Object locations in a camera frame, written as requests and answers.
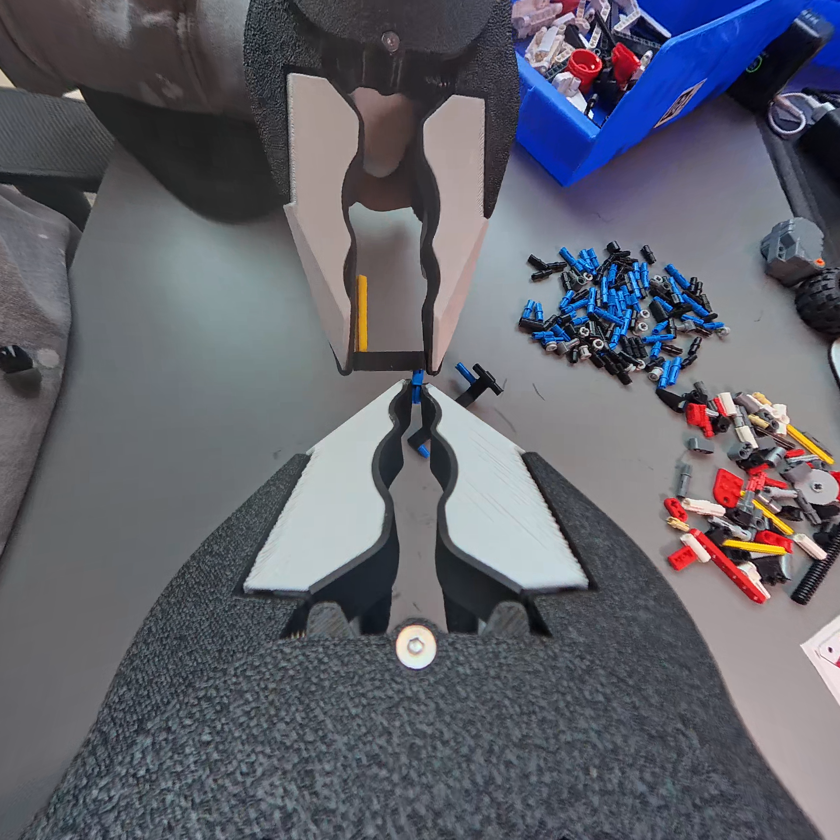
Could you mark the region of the black power bank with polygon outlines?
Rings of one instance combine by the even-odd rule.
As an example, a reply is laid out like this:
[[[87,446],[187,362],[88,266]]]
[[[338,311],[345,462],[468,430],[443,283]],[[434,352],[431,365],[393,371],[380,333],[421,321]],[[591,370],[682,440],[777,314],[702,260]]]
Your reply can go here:
[[[753,113],[766,112],[793,76],[829,43],[836,28],[816,10],[802,11],[730,85],[728,96]]]

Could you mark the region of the person's grey printed sweatshirt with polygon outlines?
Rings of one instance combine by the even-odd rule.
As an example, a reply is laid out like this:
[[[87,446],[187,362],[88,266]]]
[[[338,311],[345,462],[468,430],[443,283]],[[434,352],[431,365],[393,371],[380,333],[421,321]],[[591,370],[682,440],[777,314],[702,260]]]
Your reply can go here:
[[[1,551],[35,470],[67,361],[69,269],[81,238],[66,217],[1,187],[1,347],[16,344],[42,374],[38,393],[12,391],[1,372]]]

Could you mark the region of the person's left forearm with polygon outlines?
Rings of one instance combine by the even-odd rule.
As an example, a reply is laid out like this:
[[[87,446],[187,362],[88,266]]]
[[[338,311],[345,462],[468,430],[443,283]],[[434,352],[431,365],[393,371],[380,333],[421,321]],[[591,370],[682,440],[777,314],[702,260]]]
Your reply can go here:
[[[2,1],[2,72],[18,88],[76,88],[254,121],[246,1]]]

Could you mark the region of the pile of blue black pins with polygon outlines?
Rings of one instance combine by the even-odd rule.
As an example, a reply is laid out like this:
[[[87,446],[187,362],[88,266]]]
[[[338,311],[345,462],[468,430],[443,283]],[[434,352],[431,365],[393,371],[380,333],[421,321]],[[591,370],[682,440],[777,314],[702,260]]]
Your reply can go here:
[[[560,248],[552,259],[530,254],[531,283],[556,280],[557,303],[528,299],[518,329],[546,354],[589,362],[623,386],[645,375],[671,392],[698,361],[704,342],[729,336],[702,281],[667,264],[655,274],[653,250],[634,253],[616,241],[602,251]]]

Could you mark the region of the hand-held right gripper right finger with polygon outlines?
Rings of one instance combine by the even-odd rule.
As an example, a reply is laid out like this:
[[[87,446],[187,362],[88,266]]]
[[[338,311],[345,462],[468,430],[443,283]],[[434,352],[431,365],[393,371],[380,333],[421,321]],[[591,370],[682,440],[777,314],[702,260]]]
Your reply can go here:
[[[444,560],[516,595],[586,590],[589,578],[524,460],[524,451],[434,385],[423,395],[430,469],[442,496]]]

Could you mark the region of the black rubber tyre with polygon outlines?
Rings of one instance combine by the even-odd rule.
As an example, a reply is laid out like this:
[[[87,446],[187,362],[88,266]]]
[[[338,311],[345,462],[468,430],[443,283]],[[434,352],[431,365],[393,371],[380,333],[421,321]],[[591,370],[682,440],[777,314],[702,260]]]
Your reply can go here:
[[[794,297],[803,323],[830,340],[839,338],[839,268],[824,269],[804,280]]]

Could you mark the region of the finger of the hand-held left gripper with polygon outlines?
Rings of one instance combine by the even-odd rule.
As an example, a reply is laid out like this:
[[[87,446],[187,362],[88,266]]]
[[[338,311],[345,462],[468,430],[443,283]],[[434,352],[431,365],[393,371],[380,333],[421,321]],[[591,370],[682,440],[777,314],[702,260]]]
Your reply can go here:
[[[358,291],[350,205],[364,132],[353,101],[324,77],[287,77],[290,201],[284,206],[322,328],[342,375],[354,368]]]
[[[476,270],[484,207],[485,102],[450,96],[422,121],[414,165],[421,204],[425,370],[442,367]]]

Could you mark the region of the long black ribbed rod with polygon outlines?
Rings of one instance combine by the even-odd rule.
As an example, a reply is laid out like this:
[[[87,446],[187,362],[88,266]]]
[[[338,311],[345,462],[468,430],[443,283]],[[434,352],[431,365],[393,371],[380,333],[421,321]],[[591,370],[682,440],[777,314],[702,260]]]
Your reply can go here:
[[[792,601],[807,605],[825,580],[839,556],[839,524],[819,531],[813,538],[796,534],[794,543],[811,558],[812,562],[791,594]]]

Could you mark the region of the black angled technic beam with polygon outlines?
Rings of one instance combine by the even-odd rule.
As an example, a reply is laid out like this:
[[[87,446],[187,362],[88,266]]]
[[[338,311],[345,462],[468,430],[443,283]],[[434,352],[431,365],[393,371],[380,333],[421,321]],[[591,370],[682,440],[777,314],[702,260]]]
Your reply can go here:
[[[352,371],[400,372],[425,369],[426,357],[421,350],[353,352]]]

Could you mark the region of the heap of white red pieces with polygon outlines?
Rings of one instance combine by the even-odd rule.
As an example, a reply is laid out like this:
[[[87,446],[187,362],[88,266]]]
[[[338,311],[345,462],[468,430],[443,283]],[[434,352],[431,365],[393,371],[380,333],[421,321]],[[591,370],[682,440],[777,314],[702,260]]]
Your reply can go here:
[[[521,67],[599,128],[671,37],[637,1],[511,2],[511,35]]]

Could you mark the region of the black cross connector blue pin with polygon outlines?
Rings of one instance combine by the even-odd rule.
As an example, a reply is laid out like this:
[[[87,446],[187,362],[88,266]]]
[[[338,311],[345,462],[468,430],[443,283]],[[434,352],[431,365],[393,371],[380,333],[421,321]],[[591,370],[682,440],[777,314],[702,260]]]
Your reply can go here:
[[[455,402],[460,406],[471,406],[487,391],[493,392],[496,396],[503,393],[503,387],[498,383],[495,376],[481,364],[474,364],[471,371],[462,363],[457,363],[455,368],[469,384],[468,388],[455,399]]]

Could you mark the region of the white sticker sheet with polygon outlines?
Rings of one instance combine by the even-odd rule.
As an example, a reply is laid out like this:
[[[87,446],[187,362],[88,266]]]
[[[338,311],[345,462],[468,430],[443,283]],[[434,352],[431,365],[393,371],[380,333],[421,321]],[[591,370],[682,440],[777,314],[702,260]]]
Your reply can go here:
[[[839,617],[803,642],[801,650],[839,703]]]

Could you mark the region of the pile of mixed colour pieces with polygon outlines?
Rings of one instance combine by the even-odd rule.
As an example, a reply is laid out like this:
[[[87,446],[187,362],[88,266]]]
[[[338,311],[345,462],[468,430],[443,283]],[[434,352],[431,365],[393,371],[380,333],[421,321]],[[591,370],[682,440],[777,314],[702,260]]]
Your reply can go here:
[[[791,561],[801,553],[797,585],[812,560],[793,537],[813,538],[838,523],[838,459],[791,424],[786,405],[759,392],[713,394],[697,382],[687,392],[655,393],[686,421],[686,455],[710,458],[716,438],[729,444],[729,465],[717,469],[706,497],[690,496],[692,464],[678,464],[663,503],[679,536],[668,565],[714,565],[761,605],[773,586],[793,580]]]

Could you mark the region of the black office chair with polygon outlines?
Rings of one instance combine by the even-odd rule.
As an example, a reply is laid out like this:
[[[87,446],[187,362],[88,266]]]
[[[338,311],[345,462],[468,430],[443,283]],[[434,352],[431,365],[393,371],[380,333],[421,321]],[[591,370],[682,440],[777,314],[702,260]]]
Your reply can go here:
[[[1,183],[68,218],[88,221],[115,140],[84,101],[1,89]]]

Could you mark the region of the person's left hand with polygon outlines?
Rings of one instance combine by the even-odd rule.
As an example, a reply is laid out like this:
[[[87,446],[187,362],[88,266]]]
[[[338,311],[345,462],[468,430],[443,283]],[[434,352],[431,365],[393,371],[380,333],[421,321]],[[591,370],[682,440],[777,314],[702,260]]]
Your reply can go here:
[[[376,177],[362,171],[353,188],[350,205],[361,204],[377,213],[388,213],[403,208],[413,208],[415,177],[412,173],[397,170],[388,176]]]

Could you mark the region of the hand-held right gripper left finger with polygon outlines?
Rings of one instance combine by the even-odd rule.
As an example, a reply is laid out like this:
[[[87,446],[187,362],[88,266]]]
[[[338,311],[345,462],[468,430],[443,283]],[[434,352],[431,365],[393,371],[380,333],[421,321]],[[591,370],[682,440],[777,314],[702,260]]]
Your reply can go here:
[[[411,414],[411,382],[400,380],[309,449],[245,578],[245,593],[391,589],[400,552],[391,488],[404,465]]]

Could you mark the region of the small black clip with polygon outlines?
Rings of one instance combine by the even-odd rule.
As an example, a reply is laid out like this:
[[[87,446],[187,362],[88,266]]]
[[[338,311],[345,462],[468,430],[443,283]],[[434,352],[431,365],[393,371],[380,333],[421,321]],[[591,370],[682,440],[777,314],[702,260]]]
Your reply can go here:
[[[39,392],[42,374],[31,356],[16,344],[1,347],[1,371],[3,380],[13,392],[22,396],[34,396]]]

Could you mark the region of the blue storage bin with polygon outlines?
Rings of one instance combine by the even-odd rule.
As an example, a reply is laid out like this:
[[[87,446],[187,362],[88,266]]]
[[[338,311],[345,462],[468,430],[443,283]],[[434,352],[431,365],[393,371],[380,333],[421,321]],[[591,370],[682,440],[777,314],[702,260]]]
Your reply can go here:
[[[562,186],[570,186],[649,134],[715,98],[805,9],[838,28],[838,2],[642,1],[643,16],[667,34],[640,81],[612,111],[593,119],[565,100],[519,54],[516,140]]]

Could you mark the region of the grey toy motor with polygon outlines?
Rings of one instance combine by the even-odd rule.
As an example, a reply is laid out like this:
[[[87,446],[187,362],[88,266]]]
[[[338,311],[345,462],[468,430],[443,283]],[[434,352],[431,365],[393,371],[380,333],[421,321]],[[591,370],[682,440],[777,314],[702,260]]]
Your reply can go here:
[[[760,244],[765,273],[786,288],[796,287],[825,269],[823,244],[823,231],[814,222],[803,217],[780,222]]]

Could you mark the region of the grey desk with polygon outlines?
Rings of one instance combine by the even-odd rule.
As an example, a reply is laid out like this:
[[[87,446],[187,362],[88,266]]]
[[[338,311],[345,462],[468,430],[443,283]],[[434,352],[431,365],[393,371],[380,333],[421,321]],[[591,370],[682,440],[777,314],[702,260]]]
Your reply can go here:
[[[766,277],[758,245],[793,213],[753,117],[701,105],[573,187],[511,153],[436,386],[478,362],[504,393],[476,413],[539,452],[656,563],[718,661],[751,735],[825,838],[838,838],[838,705],[801,643],[838,617],[838,569],[808,606],[751,604],[718,571],[676,573],[662,498],[685,422],[646,381],[569,365],[516,328],[527,257],[610,240],[699,276],[730,327],[685,378],[762,392],[838,453],[824,341]],[[56,411],[2,564],[2,838],[17,838],[79,750],[153,603],[202,541],[290,456],[398,374],[342,377],[282,212],[196,215],[122,150],[70,273]]]

